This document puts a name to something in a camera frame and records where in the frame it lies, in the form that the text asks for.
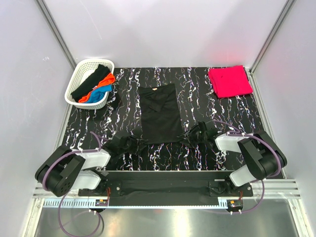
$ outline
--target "reflective surface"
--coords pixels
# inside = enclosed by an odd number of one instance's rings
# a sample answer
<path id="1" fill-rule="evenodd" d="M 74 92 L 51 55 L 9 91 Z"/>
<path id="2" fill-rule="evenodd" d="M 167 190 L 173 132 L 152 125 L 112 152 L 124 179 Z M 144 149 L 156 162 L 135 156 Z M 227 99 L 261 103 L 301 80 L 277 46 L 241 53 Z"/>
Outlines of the reflective surface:
<path id="1" fill-rule="evenodd" d="M 255 202 L 245 200 L 245 208 Z M 68 222 L 83 209 L 62 209 L 61 219 Z M 255 211 L 229 215 L 219 210 L 108 209 L 103 211 L 102 227 L 95 236 L 102 237 L 298 237 L 291 211 L 285 200 L 265 200 Z M 86 213 L 65 229 L 73 235 L 90 234 L 97 217 Z M 43 208 L 36 237 L 59 237 L 56 208 Z"/>

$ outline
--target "basket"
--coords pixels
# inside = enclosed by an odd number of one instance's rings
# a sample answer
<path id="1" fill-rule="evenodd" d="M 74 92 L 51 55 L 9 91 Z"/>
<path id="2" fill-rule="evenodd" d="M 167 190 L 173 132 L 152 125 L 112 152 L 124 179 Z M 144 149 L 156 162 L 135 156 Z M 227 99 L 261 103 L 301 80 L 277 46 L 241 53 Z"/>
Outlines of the basket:
<path id="1" fill-rule="evenodd" d="M 97 110 L 105 106 L 105 104 L 107 103 L 108 96 L 109 96 L 108 91 L 105 93 L 102 100 L 96 103 L 90 103 L 90 104 L 77 103 L 71 96 L 71 93 L 74 90 L 76 90 L 81 85 L 81 83 L 83 83 L 84 80 L 86 80 L 87 77 L 90 76 L 97 69 L 99 64 L 102 64 L 108 67 L 110 71 L 113 73 L 114 63 L 110 60 L 85 59 L 77 64 L 65 92 L 65 100 L 67 101 L 67 103 L 74 105 L 79 109 L 85 109 L 85 110 Z"/>

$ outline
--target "pink towel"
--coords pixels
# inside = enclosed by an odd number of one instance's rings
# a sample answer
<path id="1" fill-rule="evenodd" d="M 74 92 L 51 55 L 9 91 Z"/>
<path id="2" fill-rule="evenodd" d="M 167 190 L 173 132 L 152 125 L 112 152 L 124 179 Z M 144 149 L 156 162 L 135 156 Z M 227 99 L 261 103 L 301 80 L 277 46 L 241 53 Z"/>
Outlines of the pink towel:
<path id="1" fill-rule="evenodd" d="M 253 92 L 243 66 L 211 68 L 208 76 L 218 98 L 246 95 Z"/>

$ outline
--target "black cloth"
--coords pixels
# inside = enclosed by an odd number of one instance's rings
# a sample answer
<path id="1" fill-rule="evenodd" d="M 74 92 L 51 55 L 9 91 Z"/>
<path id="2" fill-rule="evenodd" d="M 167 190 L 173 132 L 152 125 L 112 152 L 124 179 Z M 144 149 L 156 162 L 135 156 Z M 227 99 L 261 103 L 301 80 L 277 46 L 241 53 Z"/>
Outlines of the black cloth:
<path id="1" fill-rule="evenodd" d="M 174 84 L 139 87 L 143 139 L 146 144 L 179 142 L 183 133 Z"/>
<path id="2" fill-rule="evenodd" d="M 73 99 L 78 102 L 83 96 L 91 92 L 110 72 L 108 67 L 99 64 L 98 68 L 71 93 Z"/>

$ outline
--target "black marble tabletop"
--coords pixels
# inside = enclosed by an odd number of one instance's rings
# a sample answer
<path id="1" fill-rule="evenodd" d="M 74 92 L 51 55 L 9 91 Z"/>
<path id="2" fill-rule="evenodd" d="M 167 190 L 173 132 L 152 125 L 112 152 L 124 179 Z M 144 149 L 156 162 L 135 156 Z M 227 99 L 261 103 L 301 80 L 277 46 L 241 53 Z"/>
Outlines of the black marble tabletop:
<path id="1" fill-rule="evenodd" d="M 111 139 L 126 130 L 140 135 L 141 112 L 137 88 L 174 83 L 183 130 L 198 121 L 222 120 L 242 132 L 262 130 L 253 95 L 218 99 L 208 78 L 209 68 L 116 68 L 116 82 L 108 102 L 99 110 L 72 107 L 63 144 L 72 149 L 94 149 L 93 131 Z M 228 127 L 218 125 L 221 131 Z M 113 170 L 236 170 L 244 165 L 241 154 L 214 152 L 199 145 L 189 149 L 179 143 L 150 145 L 141 156 L 125 154 Z"/>

